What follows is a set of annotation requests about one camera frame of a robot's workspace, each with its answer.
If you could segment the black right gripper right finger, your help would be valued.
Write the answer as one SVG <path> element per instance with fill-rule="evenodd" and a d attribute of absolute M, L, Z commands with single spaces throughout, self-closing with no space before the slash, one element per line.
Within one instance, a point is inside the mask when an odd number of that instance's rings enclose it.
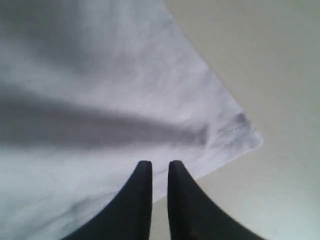
<path fill-rule="evenodd" d="M 172 240 L 261 240 L 219 208 L 182 161 L 169 163 L 167 212 Z"/>

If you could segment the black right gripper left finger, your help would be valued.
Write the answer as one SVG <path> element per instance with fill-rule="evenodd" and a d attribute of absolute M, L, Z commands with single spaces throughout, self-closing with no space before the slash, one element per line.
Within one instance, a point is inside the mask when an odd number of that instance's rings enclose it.
<path fill-rule="evenodd" d="M 65 240 L 148 240 L 153 206 L 153 171 L 140 161 L 114 199 Z"/>

